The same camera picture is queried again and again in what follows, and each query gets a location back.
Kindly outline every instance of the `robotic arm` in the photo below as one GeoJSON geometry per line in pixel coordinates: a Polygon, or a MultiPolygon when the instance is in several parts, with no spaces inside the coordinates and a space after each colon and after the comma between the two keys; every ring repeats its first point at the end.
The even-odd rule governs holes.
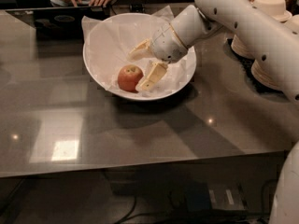
{"type": "MultiPolygon", "coordinates": [[[[150,72],[137,88],[148,91],[166,73],[168,65],[179,61],[198,39],[206,39],[221,26],[236,34],[252,55],[279,85],[288,99],[299,106],[299,34],[254,7],[248,0],[194,0],[140,50],[156,57],[150,72]]],[[[299,142],[294,146],[278,181],[270,224],[293,224],[299,220],[299,142]]]]}

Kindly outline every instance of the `stainless steel countertop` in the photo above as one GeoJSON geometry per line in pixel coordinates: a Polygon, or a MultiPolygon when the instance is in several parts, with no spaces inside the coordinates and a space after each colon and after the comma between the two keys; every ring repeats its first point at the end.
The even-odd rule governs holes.
{"type": "Polygon", "coordinates": [[[193,81],[157,102],[111,95],[92,81],[80,40],[36,40],[0,11],[0,176],[290,150],[299,110],[258,94],[222,28],[195,45],[193,81]]]}

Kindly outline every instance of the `white plate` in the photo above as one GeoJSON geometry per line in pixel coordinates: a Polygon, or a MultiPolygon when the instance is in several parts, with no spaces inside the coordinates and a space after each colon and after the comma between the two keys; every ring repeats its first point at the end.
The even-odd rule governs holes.
{"type": "MultiPolygon", "coordinates": [[[[131,93],[119,89],[117,75],[128,63],[128,52],[165,24],[166,21],[141,13],[125,13],[100,21],[85,38],[83,59],[88,72],[105,90],[120,97],[136,101],[153,101],[180,91],[191,80],[196,68],[194,48],[178,63],[169,64],[167,74],[151,92],[131,93]]],[[[145,70],[149,60],[137,62],[145,70]]]]}

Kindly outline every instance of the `black laptop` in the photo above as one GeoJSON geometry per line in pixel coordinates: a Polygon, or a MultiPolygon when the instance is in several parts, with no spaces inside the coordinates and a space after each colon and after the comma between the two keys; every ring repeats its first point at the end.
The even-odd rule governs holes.
{"type": "Polygon", "coordinates": [[[54,39],[82,38],[81,21],[84,16],[104,20],[109,7],[42,7],[8,9],[7,13],[36,28],[41,36],[54,39]]]}

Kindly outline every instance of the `apple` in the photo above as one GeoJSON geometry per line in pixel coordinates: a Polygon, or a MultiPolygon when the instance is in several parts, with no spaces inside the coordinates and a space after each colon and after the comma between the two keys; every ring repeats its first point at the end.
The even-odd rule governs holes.
{"type": "Polygon", "coordinates": [[[143,76],[143,72],[138,66],[134,64],[125,65],[118,75],[120,89],[129,92],[137,92],[135,87],[143,76]]]}

